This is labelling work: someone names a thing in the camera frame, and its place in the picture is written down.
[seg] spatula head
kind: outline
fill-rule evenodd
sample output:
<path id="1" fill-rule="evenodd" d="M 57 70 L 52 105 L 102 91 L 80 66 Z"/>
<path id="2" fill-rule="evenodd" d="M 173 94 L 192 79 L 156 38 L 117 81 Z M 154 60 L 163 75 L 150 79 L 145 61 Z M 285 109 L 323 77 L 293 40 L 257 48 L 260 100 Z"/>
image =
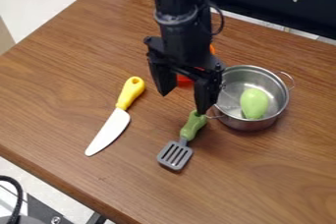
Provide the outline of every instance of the spatula head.
<path id="1" fill-rule="evenodd" d="M 157 161 L 160 165 L 179 172 L 188 163 L 192 157 L 193 150 L 176 141 L 169 141 L 157 155 Z"/>

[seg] pot rim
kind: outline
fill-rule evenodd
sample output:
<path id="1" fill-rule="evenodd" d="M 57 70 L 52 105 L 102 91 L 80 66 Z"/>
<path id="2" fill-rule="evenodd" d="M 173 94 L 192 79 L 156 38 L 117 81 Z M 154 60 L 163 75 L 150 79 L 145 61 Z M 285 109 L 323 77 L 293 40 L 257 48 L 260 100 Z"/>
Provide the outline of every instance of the pot rim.
<path id="1" fill-rule="evenodd" d="M 282 107 L 278 110 L 278 112 L 276 114 L 272 115 L 272 116 L 267 117 L 267 118 L 246 119 L 246 118 L 239 118 L 237 116 L 233 116 L 233 115 L 230 115 L 230 114 L 224 112 L 222 109 L 219 108 L 219 105 L 217 105 L 217 103 L 215 103 L 213 106 L 218 111 L 220 111 L 221 113 L 223 113 L 224 115 L 226 115 L 226 116 L 228 116 L 230 118 L 234 118 L 234 119 L 237 119 L 237 120 L 240 120 L 240 121 L 244 121 L 244 122 L 262 122 L 262 121 L 266 121 L 266 120 L 278 117 L 286 109 L 286 107 L 287 107 L 287 105 L 289 103 L 289 90 L 286 87 L 285 83 L 282 81 L 281 78 L 279 78 L 273 72 L 271 72 L 269 70 L 266 70 L 264 68 L 261 68 L 259 66 L 254 66 L 254 65 L 235 65 L 235 66 L 232 66 L 232 67 L 227 67 L 225 69 L 223 75 L 225 75 L 225 73 L 228 73 L 230 71 L 234 71 L 234 70 L 246 70 L 246 69 L 255 70 L 255 71 L 259 71 L 259 72 L 265 73 L 266 75 L 270 76 L 272 79 L 276 80 L 276 82 L 278 82 L 281 85 L 282 89 L 285 91 L 285 102 L 282 105 Z"/>

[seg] wooden tabletop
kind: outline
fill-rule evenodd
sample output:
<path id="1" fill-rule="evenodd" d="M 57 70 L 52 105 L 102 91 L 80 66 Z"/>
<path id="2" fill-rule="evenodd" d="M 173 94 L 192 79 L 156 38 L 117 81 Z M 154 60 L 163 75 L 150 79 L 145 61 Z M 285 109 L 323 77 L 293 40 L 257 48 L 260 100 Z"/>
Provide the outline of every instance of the wooden tabletop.
<path id="1" fill-rule="evenodd" d="M 210 121 L 174 174 L 156 155 L 178 138 L 193 90 L 156 91 L 142 43 L 159 34 L 152 10 L 79 0 L 2 56 L 0 154 L 118 224 L 336 223 L 336 47 L 228 18 L 214 40 L 223 61 L 285 71 L 297 86 L 266 131 Z M 147 84 L 130 127 L 86 157 L 130 76 Z"/>

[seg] green spatula handle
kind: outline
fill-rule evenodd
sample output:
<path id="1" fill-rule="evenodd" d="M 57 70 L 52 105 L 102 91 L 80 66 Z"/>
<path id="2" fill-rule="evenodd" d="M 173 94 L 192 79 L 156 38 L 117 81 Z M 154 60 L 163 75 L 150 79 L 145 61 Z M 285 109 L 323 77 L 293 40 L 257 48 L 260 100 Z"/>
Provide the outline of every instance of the green spatula handle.
<path id="1" fill-rule="evenodd" d="M 180 138 L 193 140 L 200 128 L 206 125 L 206 116 L 198 115 L 195 110 L 189 115 L 187 124 L 181 129 Z"/>

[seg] pot handle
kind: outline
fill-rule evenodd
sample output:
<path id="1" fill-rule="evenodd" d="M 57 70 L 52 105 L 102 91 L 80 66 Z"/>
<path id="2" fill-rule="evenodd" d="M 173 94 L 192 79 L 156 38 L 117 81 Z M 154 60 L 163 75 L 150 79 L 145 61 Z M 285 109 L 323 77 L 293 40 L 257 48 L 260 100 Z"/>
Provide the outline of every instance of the pot handle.
<path id="1" fill-rule="evenodd" d="M 286 76 L 287 78 L 289 78 L 291 80 L 292 86 L 287 87 L 287 89 L 289 91 L 292 90 L 295 87 L 295 81 L 294 81 L 293 77 L 291 75 L 289 75 L 288 73 L 283 72 L 283 71 L 278 71 L 278 72 L 274 72 L 274 74 L 277 75 L 277 76 L 279 76 L 279 74 L 282 74 L 282 75 Z"/>

